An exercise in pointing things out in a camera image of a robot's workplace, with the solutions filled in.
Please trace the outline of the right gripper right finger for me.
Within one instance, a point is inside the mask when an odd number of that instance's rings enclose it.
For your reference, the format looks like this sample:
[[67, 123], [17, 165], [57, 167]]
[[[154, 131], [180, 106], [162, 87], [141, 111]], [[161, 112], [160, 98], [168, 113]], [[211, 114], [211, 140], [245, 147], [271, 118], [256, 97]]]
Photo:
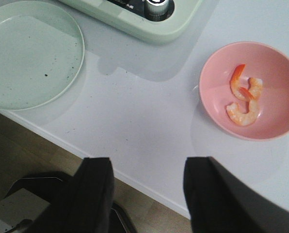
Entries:
[[267, 200], [213, 157], [188, 157], [183, 190], [194, 233], [289, 233], [289, 211]]

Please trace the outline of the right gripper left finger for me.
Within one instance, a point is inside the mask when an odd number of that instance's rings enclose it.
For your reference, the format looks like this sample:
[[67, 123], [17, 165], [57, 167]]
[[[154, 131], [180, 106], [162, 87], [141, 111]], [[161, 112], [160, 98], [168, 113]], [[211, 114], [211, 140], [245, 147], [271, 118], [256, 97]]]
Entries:
[[106, 233], [114, 192], [109, 158], [85, 158], [49, 207], [29, 227], [31, 233]]

